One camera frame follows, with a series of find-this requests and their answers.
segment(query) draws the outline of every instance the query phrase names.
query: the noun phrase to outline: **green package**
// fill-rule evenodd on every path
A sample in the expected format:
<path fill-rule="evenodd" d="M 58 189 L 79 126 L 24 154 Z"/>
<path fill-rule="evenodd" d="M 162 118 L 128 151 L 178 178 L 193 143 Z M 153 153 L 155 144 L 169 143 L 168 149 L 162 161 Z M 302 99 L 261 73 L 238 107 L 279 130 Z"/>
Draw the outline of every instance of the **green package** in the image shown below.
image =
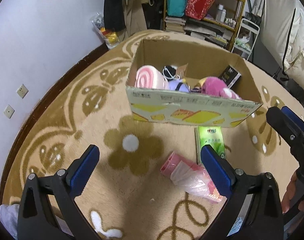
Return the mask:
<path fill-rule="evenodd" d="M 195 128 L 197 164 L 201 165 L 201 149 L 209 144 L 221 157 L 225 158 L 223 135 L 219 126 L 199 126 Z"/>

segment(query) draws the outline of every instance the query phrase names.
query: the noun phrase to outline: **white metal rack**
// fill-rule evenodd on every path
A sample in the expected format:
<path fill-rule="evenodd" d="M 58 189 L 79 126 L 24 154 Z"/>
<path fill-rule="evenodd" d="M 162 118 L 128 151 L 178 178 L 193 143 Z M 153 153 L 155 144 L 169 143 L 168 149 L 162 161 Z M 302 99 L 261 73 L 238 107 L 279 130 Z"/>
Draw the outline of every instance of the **white metal rack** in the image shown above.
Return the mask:
<path fill-rule="evenodd" d="M 239 27 L 239 30 L 238 30 L 238 32 L 237 32 L 236 37 L 239 37 L 241 28 L 245 28 L 245 29 L 249 30 L 250 33 L 254 33 L 254 34 L 256 35 L 255 38 L 254 38 L 254 41 L 253 41 L 253 45 L 252 45 L 252 47 L 251 47 L 251 50 L 248 51 L 247 49 L 244 49 L 244 48 L 242 48 L 241 46 L 237 45 L 237 44 L 236 44 L 236 40 L 235 40 L 231 52 L 233 52 L 234 48 L 236 48 L 236 49 L 238 49 L 238 50 L 240 50 L 240 51 L 246 53 L 246 54 L 248 55 L 248 57 L 247 57 L 246 60 L 248 60 L 249 57 L 250 57 L 250 55 L 252 54 L 252 51 L 253 51 L 255 42 L 256 42 L 256 40 L 257 40 L 257 38 L 258 38 L 258 35 L 259 35 L 259 33 L 260 33 L 260 27 L 259 27 L 258 25 L 256 25 L 255 23 L 253 23 L 253 22 L 251 22 L 251 21 L 249 21 L 249 20 L 243 18 L 243 19 L 241 20 L 240 27 Z"/>

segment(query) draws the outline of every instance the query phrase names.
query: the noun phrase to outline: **wall socket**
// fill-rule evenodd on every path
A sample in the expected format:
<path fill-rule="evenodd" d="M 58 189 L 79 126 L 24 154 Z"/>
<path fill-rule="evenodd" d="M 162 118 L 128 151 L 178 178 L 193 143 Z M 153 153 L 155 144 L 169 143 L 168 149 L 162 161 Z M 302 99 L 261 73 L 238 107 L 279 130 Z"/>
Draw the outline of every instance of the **wall socket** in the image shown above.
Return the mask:
<path fill-rule="evenodd" d="M 8 119 L 11 119 L 12 115 L 14 114 L 15 110 L 10 105 L 7 105 L 7 107 L 4 110 L 4 114 Z"/>
<path fill-rule="evenodd" d="M 22 84 L 19 89 L 16 91 L 16 93 L 21 97 L 24 98 L 26 94 L 28 93 L 28 89 Z"/>

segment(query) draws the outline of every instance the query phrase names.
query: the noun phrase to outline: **cardboard box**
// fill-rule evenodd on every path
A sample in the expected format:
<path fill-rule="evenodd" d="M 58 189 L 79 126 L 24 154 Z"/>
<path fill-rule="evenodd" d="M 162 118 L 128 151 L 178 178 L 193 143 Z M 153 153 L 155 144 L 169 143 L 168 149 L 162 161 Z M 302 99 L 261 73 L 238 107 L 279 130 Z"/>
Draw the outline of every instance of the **cardboard box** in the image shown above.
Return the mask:
<path fill-rule="evenodd" d="M 233 66 L 242 77 L 232 88 L 244 100 L 134 87 L 136 71 L 143 65 L 162 71 L 165 65 L 185 64 L 191 87 L 201 78 L 218 77 L 228 65 Z M 127 77 L 126 93 L 135 120 L 159 123 L 235 127 L 262 105 L 253 77 L 240 56 L 186 41 L 142 40 Z"/>

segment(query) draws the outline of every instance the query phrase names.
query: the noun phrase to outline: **silver bolt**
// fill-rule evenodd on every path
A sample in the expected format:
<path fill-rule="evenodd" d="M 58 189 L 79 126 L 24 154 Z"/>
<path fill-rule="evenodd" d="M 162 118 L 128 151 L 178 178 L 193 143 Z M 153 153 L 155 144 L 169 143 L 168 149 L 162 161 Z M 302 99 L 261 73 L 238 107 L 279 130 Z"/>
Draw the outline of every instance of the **silver bolt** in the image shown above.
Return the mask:
<path fill-rule="evenodd" d="M 243 175 L 244 174 L 244 171 L 242 170 L 242 169 L 236 169 L 235 170 L 235 173 L 237 174 L 237 175 Z"/>
<path fill-rule="evenodd" d="M 59 176 L 63 176 L 65 174 L 65 170 L 64 169 L 60 169 L 60 170 L 57 171 L 57 174 Z"/>
<path fill-rule="evenodd" d="M 271 179 L 273 178 L 273 175 L 269 172 L 265 173 L 265 176 L 268 178 L 268 179 Z"/>
<path fill-rule="evenodd" d="M 35 178 L 35 174 L 34 173 L 31 173 L 29 176 L 28 176 L 28 179 L 34 179 Z"/>

